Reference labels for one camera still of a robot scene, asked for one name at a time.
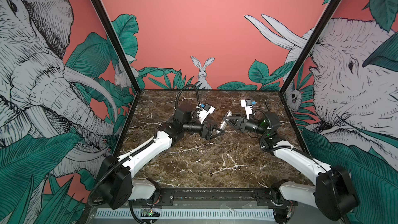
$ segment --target brown marble tabletop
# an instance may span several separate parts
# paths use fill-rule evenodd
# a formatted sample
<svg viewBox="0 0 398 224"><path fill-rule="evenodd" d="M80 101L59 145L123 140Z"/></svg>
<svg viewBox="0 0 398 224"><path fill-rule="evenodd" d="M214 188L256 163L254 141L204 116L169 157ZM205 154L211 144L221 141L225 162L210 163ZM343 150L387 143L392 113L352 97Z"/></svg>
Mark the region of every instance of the brown marble tabletop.
<svg viewBox="0 0 398 224"><path fill-rule="evenodd" d="M143 91L123 142L121 152L136 148L154 134L155 128L174 112L176 91ZM282 122L278 133L291 144L300 148L296 134L289 122L277 92L221 92L200 91L201 103L215 107L207 119L222 121L228 110L243 113L241 99L252 98L257 102L254 109L265 108L276 112ZM185 91L180 104L195 104L193 91ZM285 161L261 151L258 138L236 132L230 126L225 134L212 140L204 140L199 134L185 136L170 149L160 153L135 175L150 178L161 187L270 187L281 179L296 183L311 183L302 173Z"/></svg>

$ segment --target side wall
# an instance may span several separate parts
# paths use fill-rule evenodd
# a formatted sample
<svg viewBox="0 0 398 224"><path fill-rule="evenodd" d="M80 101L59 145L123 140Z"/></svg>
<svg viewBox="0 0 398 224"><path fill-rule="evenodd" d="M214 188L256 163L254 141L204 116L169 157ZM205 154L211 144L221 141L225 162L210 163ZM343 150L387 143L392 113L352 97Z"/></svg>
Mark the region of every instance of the side wall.
<svg viewBox="0 0 398 224"><path fill-rule="evenodd" d="M137 17L139 28L132 32L138 51L126 53L146 89L197 82L200 89L279 90L326 5L325 0L102 1L111 20Z"/></svg>
<svg viewBox="0 0 398 224"><path fill-rule="evenodd" d="M352 223L398 210L396 0L342 0L285 97L311 154L351 172Z"/></svg>
<svg viewBox="0 0 398 224"><path fill-rule="evenodd" d="M0 0L0 15L0 223L69 224L116 146L131 82L115 81L90 0Z"/></svg>

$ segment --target marble surface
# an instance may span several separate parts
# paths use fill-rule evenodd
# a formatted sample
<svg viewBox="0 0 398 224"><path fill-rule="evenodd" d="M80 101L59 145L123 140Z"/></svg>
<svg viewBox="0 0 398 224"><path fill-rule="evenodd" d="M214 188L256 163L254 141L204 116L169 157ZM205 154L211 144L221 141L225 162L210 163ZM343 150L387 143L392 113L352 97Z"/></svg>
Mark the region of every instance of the marble surface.
<svg viewBox="0 0 398 224"><path fill-rule="evenodd" d="M132 122L123 142L121 152L139 146L150 138L155 128L165 122L174 112L176 91L143 91L138 101ZM215 111L207 119L220 123L227 110L244 113L241 99L252 98L255 108L265 108L280 117L281 137L300 148L295 132L289 122L277 92L221 92L200 91L201 103L209 103ZM193 91L185 91L180 104L195 104ZM136 178L150 178L161 187L270 187L281 179L296 183L311 183L303 174L283 160L260 150L258 138L247 133L234 131L230 126L225 134L210 141L199 134L185 136L170 149L162 152L135 175Z"/></svg>

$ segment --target elephant ear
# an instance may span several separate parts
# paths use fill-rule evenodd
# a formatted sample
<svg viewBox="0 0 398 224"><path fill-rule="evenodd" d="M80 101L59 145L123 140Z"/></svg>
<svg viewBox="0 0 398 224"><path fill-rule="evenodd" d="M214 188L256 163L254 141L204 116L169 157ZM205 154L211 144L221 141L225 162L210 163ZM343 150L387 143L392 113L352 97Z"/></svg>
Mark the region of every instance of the elephant ear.
<svg viewBox="0 0 398 224"><path fill-rule="evenodd" d="M63 57L69 44L73 12L69 0L22 0L49 48Z"/></svg>

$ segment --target rabbit ear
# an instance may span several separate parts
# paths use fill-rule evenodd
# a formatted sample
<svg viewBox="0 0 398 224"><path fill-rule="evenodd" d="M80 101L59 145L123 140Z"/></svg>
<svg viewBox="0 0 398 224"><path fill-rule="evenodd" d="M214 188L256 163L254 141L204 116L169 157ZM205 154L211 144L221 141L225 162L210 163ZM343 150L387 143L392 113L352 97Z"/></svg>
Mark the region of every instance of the rabbit ear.
<svg viewBox="0 0 398 224"><path fill-rule="evenodd" d="M209 66L212 62L214 62L214 57L210 57L209 59L207 59L203 67Z"/></svg>
<svg viewBox="0 0 398 224"><path fill-rule="evenodd" d="M191 56L192 62L195 66L197 66L198 68L202 68L202 64L200 63L200 61L198 59L196 59L195 57Z"/></svg>

